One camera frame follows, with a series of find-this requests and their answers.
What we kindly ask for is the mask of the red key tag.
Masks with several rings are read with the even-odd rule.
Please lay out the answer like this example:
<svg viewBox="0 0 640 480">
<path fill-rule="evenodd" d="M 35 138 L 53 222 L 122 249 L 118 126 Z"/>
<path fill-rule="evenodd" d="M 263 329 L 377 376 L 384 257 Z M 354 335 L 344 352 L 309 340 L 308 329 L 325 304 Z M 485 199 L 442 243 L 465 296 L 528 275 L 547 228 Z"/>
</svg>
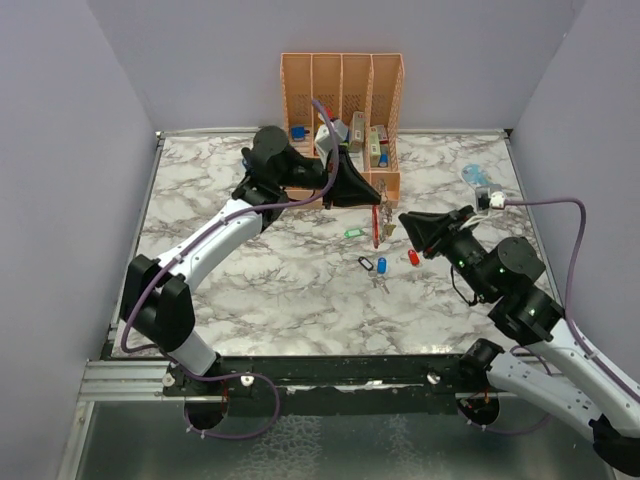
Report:
<svg viewBox="0 0 640 480">
<path fill-rule="evenodd" d="M 408 254 L 408 258 L 409 258 L 409 261 L 410 261 L 412 266 L 418 266 L 420 264 L 419 255 L 417 254 L 417 252 L 415 250 L 409 249 L 407 254 Z"/>
</svg>

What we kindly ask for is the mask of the red handled key organizer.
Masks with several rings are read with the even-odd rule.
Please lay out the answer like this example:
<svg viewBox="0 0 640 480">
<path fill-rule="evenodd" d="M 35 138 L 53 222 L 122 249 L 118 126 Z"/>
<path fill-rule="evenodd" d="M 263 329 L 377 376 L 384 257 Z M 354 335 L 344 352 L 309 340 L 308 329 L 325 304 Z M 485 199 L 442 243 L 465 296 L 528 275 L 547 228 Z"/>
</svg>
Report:
<svg viewBox="0 0 640 480">
<path fill-rule="evenodd" d="M 372 240 L 374 248 L 378 249 L 385 241 L 391 238 L 396 229 L 396 224 L 393 221 L 393 207 L 385 181 L 378 180 L 374 188 L 381 195 L 381 203 L 372 208 Z"/>
</svg>

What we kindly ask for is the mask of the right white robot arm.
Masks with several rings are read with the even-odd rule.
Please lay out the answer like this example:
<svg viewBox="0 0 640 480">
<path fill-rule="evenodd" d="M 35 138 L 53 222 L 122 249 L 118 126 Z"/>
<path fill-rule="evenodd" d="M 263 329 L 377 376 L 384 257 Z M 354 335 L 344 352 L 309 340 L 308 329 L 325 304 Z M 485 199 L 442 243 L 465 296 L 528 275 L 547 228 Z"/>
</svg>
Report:
<svg viewBox="0 0 640 480">
<path fill-rule="evenodd" d="M 475 301 L 491 305 L 488 316 L 502 334 L 551 362 L 564 377 L 545 375 L 479 339 L 463 356 L 461 383 L 472 391 L 489 385 L 517 395 L 590 440 L 611 467 L 638 476 L 638 384 L 598 355 L 571 327 L 564 309 L 536 286 L 545 265 L 528 240 L 508 237 L 486 250 L 469 224 L 474 215 L 466 206 L 446 214 L 402 213 L 399 221 L 417 252 L 446 258 Z"/>
</svg>

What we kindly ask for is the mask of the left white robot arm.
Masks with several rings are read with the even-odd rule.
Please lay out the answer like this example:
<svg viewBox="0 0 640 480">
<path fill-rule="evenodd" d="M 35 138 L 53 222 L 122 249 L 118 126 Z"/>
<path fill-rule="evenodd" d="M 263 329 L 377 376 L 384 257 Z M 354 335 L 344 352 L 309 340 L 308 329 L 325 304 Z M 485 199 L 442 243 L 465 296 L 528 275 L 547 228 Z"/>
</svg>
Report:
<svg viewBox="0 0 640 480">
<path fill-rule="evenodd" d="M 137 255 L 129 264 L 119 317 L 184 367 L 186 382 L 206 395 L 220 385 L 219 355 L 195 330 L 192 294 L 236 248 L 269 228 L 287 208 L 299 207 L 290 187 L 312 191 L 309 202 L 327 209 L 373 206 L 380 194 L 353 165 L 336 134 L 327 158 L 308 158 L 277 126 L 260 129 L 243 148 L 245 175 L 220 212 L 176 247 L 155 259 Z"/>
</svg>

